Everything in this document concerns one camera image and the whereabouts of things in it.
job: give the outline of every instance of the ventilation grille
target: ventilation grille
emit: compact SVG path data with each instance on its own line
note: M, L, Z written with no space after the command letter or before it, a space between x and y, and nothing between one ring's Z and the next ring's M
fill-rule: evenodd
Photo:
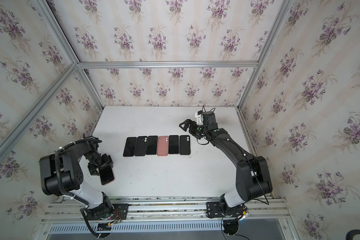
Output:
M93 230L97 223L90 223ZM110 232L177 232L220 230L219 220L171 221L171 222L121 222L112 225ZM55 223L49 234L89 233L85 223Z

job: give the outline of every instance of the floral wallpaper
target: floral wallpaper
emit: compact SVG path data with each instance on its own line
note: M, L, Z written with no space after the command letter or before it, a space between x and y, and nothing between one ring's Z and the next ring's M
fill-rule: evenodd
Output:
M55 95L0 164L0 238L32 239L45 207L56 200L41 190L39 159L90 136L96 125L99 113L74 75Z
M67 66L31 0L0 1L0 143Z
M237 106L252 70L136 68L90 69L87 72L106 105Z
M301 239L344 239L360 229L360 1L295 1L256 80L242 112L274 194Z
M47 2L80 61L218 61L257 59L282 0Z

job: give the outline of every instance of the white tabletop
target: white tabletop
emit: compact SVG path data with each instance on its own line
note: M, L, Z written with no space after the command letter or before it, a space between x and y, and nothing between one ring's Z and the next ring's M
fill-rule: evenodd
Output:
M186 119L195 121L197 107L106 106L93 136L103 142L98 151L113 160L115 180L101 185L89 174L86 159L80 161L84 180L108 196L219 197L235 188L236 168L217 147L199 145L196 138L179 128ZM219 128L248 151L235 108L215 110ZM191 154L123 157L127 137L190 135Z

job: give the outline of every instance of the black smartphone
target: black smartphone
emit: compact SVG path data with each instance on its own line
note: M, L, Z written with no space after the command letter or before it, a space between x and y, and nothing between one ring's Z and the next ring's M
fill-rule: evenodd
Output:
M135 156L145 156L147 151L147 136L137 137L136 147L135 147Z
M179 154L179 136L169 136L168 154Z
M148 136L147 155L156 155L157 153L157 136Z
M190 155L191 154L191 139L189 135L180 136L180 155Z
M106 166L105 168L99 171L100 171L101 185L106 185L111 181L115 180L115 176L113 175L112 167L110 165Z
M123 157L132 157L135 152L136 137L127 137L125 142Z

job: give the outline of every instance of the smartphone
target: smartphone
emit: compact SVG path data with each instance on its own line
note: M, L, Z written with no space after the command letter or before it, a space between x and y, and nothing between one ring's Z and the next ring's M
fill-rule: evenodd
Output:
M127 137L123 157L132 157L135 153L136 137Z
M113 175L112 167L110 165L106 166L103 169L99 169L100 171L100 180L101 185L106 185L111 181L115 180L115 176Z
M147 155L156 155L157 153L157 136L148 136Z
M179 154L179 136L169 136L168 154Z
M147 136L137 137L135 156L145 156L145 152L147 151L147 139Z
M189 135L181 135L180 136L180 147L179 147L180 155L190 155L191 154L191 139Z
M167 156L168 155L168 136L158 137L157 155L158 156Z

